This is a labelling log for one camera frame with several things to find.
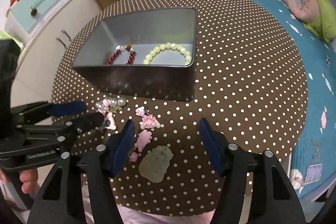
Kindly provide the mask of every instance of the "cabinet handle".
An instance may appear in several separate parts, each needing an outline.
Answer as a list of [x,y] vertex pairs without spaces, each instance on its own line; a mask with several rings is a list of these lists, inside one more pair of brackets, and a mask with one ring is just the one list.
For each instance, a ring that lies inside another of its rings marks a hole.
[[64,48],[67,48],[67,46],[64,44],[64,42],[59,37],[57,37],[56,40],[60,42]]
[[69,41],[71,41],[70,35],[68,35],[68,33],[65,30],[61,30],[61,32],[64,33],[69,38]]
[[37,8],[38,5],[41,4],[41,2],[43,2],[44,0],[37,0],[31,7],[30,7],[30,15],[32,17],[36,16],[37,15]]
[[37,15],[37,9],[31,7],[31,8],[30,8],[30,15],[31,15],[32,17],[36,16],[36,15]]

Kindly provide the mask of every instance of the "red beaded bracelet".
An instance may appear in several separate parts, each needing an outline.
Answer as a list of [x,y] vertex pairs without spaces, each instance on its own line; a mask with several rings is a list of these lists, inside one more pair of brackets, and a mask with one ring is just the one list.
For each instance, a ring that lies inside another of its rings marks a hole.
[[128,61],[126,63],[126,65],[131,65],[134,62],[135,56],[137,55],[137,53],[131,48],[130,45],[126,46],[126,47],[120,47],[119,49],[117,49],[117,51],[112,54],[112,56],[110,57],[107,65],[112,65],[114,60],[121,55],[122,52],[124,52],[125,50],[127,50],[128,52],[130,52],[129,54],[129,58]]

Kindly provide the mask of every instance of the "bed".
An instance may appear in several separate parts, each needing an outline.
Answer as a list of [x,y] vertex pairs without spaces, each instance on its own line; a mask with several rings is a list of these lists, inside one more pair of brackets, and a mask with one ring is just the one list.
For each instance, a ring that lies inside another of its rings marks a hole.
[[281,0],[252,1],[284,26],[304,63],[308,83],[306,123],[292,152],[291,169],[298,169],[303,181],[312,181],[307,178],[308,167],[314,165],[310,171],[322,167],[319,180],[296,190],[299,198],[309,196],[314,201],[336,179],[336,53],[306,30]]

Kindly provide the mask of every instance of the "human hand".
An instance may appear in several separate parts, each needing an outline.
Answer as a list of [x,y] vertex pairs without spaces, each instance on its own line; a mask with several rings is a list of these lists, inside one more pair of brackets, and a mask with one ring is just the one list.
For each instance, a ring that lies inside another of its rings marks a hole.
[[[8,183],[9,179],[5,173],[0,168],[0,180],[4,183]],[[36,189],[36,184],[38,180],[37,169],[24,170],[20,174],[20,181],[23,183],[21,191],[24,194],[32,193]]]

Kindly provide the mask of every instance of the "brown table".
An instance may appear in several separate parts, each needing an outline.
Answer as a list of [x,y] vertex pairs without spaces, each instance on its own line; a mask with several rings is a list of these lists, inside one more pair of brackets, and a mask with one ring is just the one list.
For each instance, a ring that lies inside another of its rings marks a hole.
[[[162,128],[136,163],[111,179],[120,205],[160,215],[195,215],[214,210],[223,180],[212,170],[197,122],[206,117],[212,128],[243,149],[271,149],[279,161],[291,153],[304,123],[307,102],[305,70],[300,54],[282,25],[251,0],[121,0],[93,18],[67,49],[56,74],[53,101],[83,100],[88,112],[110,94],[100,93],[71,67],[75,53],[105,18],[139,10],[193,6],[197,15],[197,72],[192,102],[172,102],[125,96],[128,104],[115,115],[117,130],[135,108],[147,106]],[[73,153],[104,143],[110,134],[84,133]],[[148,150],[167,145],[174,153],[161,183],[140,176],[138,165]],[[246,194],[252,189],[247,174]]]

